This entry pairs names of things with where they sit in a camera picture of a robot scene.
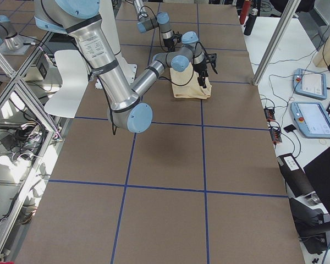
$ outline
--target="red object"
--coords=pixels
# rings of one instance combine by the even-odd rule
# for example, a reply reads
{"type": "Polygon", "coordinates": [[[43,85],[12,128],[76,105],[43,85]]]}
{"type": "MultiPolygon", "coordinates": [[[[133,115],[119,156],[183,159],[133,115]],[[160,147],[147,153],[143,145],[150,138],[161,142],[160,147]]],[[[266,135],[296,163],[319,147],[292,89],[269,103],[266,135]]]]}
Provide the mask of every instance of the red object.
{"type": "Polygon", "coordinates": [[[244,24],[244,22],[246,21],[246,17],[248,15],[249,9],[251,7],[251,0],[245,0],[242,6],[242,11],[240,14],[240,23],[241,25],[244,24]]]}

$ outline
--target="yellow cloth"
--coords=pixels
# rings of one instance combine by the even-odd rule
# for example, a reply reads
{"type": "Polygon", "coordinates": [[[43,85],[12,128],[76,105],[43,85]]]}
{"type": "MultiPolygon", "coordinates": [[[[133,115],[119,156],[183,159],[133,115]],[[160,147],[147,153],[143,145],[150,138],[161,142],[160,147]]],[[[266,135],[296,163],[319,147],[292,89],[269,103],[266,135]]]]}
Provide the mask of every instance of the yellow cloth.
{"type": "MultiPolygon", "coordinates": [[[[192,76],[193,66],[190,63],[188,67],[181,73],[170,68],[171,81],[176,84],[185,84],[192,76]]],[[[207,99],[210,98],[211,94],[211,84],[209,83],[208,78],[206,78],[206,88],[199,86],[198,73],[194,72],[193,78],[185,86],[177,86],[172,84],[172,91],[175,98],[199,98],[207,99]]]]}

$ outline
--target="robotic arm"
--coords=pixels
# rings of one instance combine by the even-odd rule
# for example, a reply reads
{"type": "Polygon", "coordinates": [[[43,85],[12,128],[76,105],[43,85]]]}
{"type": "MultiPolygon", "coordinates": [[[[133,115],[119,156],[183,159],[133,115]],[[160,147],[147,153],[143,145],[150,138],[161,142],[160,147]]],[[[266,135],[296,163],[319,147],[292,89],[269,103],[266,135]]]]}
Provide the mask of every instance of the robotic arm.
{"type": "Polygon", "coordinates": [[[200,76],[207,76],[207,55],[194,32],[183,35],[183,46],[177,52],[160,53],[130,86],[110,45],[101,30],[98,13],[100,0],[35,0],[38,27],[65,33],[75,38],[86,60],[104,84],[111,100],[110,120],[117,127],[133,133],[145,131],[152,121],[152,110],[140,97],[148,91],[165,67],[183,71],[191,60],[200,76]]]}
{"type": "Polygon", "coordinates": [[[4,15],[0,15],[0,45],[3,40],[9,50],[18,50],[23,47],[23,41],[10,20],[4,15]]]}
{"type": "Polygon", "coordinates": [[[181,42],[182,34],[175,34],[175,32],[171,29],[169,15],[166,12],[160,12],[157,17],[149,17],[142,0],[133,0],[133,6],[137,15],[137,27],[139,32],[145,33],[159,27],[164,45],[168,49],[167,51],[175,51],[175,40],[177,41],[176,43],[181,42]]]}

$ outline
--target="cloth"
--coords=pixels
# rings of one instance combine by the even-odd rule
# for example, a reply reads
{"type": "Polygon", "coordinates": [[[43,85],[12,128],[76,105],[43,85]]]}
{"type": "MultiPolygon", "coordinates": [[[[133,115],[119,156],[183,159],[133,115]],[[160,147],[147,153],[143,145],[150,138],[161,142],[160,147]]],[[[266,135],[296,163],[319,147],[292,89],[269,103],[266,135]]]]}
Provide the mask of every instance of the cloth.
{"type": "MultiPolygon", "coordinates": [[[[190,63],[188,67],[181,73],[170,68],[171,81],[176,84],[185,84],[192,76],[193,66],[190,63]]],[[[199,86],[198,73],[194,72],[193,78],[185,86],[177,86],[172,84],[172,91],[175,98],[198,98],[198,99],[207,99],[211,95],[211,84],[206,78],[205,84],[206,88],[199,86]]]]}

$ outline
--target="white table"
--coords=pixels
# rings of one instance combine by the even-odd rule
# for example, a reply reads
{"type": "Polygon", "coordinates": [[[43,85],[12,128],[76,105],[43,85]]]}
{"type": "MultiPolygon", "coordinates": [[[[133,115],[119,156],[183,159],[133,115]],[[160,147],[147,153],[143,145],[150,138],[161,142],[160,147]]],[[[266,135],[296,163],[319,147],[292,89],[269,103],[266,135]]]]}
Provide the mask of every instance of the white table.
{"type": "MultiPolygon", "coordinates": [[[[252,34],[250,36],[245,36],[245,42],[247,45],[247,50],[249,51],[249,56],[252,62],[252,68],[254,72],[258,67],[256,64],[259,64],[278,22],[279,18],[258,17],[254,25],[252,34]]],[[[278,48],[271,62],[287,59],[300,59],[304,56],[306,57],[297,61],[286,61],[278,62],[276,64],[270,64],[258,86],[259,93],[262,95],[261,97],[264,98],[264,96],[266,96],[266,98],[271,99],[276,106],[286,106],[286,103],[283,100],[274,96],[271,85],[269,84],[269,76],[272,74],[279,76],[289,76],[294,74],[294,71],[297,68],[305,69],[306,67],[308,70],[313,70],[316,72],[326,71],[326,68],[317,68],[314,66],[313,62],[311,62],[313,56],[316,55],[316,52],[314,51],[315,47],[310,41],[307,33],[303,29],[298,19],[292,19],[280,44],[278,45],[278,48]]],[[[327,87],[330,87],[330,72],[326,71],[325,74],[327,78],[327,87]]],[[[288,78],[279,78],[276,76],[271,76],[271,84],[275,91],[275,94],[287,101],[293,93],[292,78],[292,76],[288,78]]],[[[328,98],[323,101],[302,95],[297,95],[294,93],[290,103],[292,101],[318,101],[321,102],[324,107],[327,107],[330,102],[330,90],[328,90],[327,93],[328,98]]],[[[262,104],[263,106],[265,106],[265,104],[267,106],[272,106],[272,103],[268,102],[267,100],[262,100],[262,104]]],[[[275,109],[276,121],[281,125],[282,128],[289,124],[294,124],[292,113],[290,111],[290,105],[286,112],[285,110],[286,108],[275,109]]],[[[316,156],[318,156],[321,152],[323,152],[330,146],[330,139],[307,139],[303,137],[298,130],[296,130],[295,133],[298,136],[302,146],[301,154],[297,158],[297,161],[301,165],[301,167],[307,165],[316,156]]],[[[299,143],[297,141],[297,138],[292,133],[289,133],[288,136],[294,141],[294,144],[296,146],[294,155],[296,155],[299,150],[299,143]]],[[[276,156],[285,153],[290,153],[293,150],[293,144],[286,137],[282,136],[282,140],[283,142],[281,144],[277,144],[276,146],[276,156]]],[[[301,247],[306,263],[311,263],[311,261],[315,257],[319,258],[319,263],[321,263],[322,255],[318,256],[309,254],[302,243],[301,247]]],[[[328,252],[325,264],[330,264],[330,251],[328,252]]]]}

